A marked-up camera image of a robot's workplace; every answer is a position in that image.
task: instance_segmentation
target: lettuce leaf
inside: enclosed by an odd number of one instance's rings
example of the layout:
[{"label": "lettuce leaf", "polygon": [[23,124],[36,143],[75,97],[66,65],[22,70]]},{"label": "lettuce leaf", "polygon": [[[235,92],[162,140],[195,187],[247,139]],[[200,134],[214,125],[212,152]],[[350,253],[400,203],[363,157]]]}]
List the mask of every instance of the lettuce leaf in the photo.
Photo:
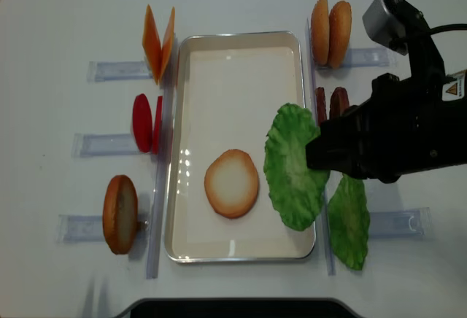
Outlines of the lettuce leaf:
[{"label": "lettuce leaf", "polygon": [[296,104],[281,106],[268,132],[263,170],[269,197],[293,230],[307,229],[323,207],[330,172],[309,169],[305,154],[306,144],[319,135],[312,113]]},{"label": "lettuce leaf", "polygon": [[329,201],[328,219],[334,254],[347,267],[361,271],[370,227],[363,181],[344,175]]}]

